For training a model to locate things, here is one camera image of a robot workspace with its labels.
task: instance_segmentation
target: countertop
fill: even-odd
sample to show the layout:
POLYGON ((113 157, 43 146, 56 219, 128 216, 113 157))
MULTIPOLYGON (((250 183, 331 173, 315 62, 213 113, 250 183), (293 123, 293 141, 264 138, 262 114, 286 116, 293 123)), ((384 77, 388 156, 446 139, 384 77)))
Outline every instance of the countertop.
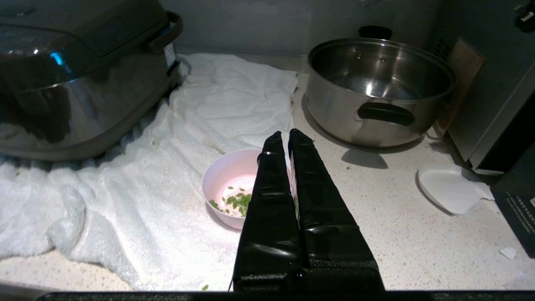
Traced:
MULTIPOLYGON (((327 170, 372 250, 387 290, 533 289, 535 260, 522 249, 492 201, 450 216, 418 188, 416 172, 453 163, 451 148, 431 129, 389 149, 350 146, 328 136, 303 107, 308 76, 300 75, 294 125, 315 141, 327 170), (517 250, 509 260, 499 253, 517 250)), ((50 290, 130 290, 104 267, 72 262, 59 252, 0 261, 0 283, 50 290)))

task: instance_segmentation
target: gray backsplash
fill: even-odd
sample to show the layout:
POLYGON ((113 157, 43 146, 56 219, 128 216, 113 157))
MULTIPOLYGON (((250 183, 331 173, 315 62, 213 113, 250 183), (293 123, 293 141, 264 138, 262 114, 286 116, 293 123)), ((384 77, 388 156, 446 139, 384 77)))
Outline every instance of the gray backsplash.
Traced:
POLYGON ((178 48, 306 55, 331 39, 358 37, 364 25, 423 47, 443 0, 161 0, 184 19, 178 48))

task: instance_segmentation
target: rice cooker lid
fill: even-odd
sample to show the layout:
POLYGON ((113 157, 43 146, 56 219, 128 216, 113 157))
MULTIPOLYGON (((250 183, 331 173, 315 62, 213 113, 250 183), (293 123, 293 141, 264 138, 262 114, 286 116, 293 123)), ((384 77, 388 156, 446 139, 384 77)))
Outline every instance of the rice cooker lid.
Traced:
POLYGON ((158 0, 0 0, 0 94, 85 76, 168 25, 158 0))
POLYGON ((32 55, 77 39, 105 56, 165 18, 157 0, 2 0, 0 49, 32 55))

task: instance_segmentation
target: white towel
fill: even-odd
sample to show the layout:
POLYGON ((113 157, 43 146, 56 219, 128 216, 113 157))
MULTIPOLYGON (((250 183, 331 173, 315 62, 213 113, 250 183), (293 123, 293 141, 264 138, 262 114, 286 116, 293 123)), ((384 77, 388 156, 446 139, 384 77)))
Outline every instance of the white towel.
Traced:
POLYGON ((0 156, 0 258, 57 248, 138 290, 226 290, 240 233, 205 206, 221 155, 293 126, 295 72, 230 55, 182 56, 185 83, 99 160, 0 156))

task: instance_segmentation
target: rice cooker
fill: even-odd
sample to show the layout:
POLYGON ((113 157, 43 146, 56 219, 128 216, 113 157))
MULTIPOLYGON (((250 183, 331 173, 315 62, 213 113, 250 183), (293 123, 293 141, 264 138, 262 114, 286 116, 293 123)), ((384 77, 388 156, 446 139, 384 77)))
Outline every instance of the rice cooker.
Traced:
POLYGON ((105 152, 177 86, 181 32, 157 0, 2 0, 0 153, 105 152))

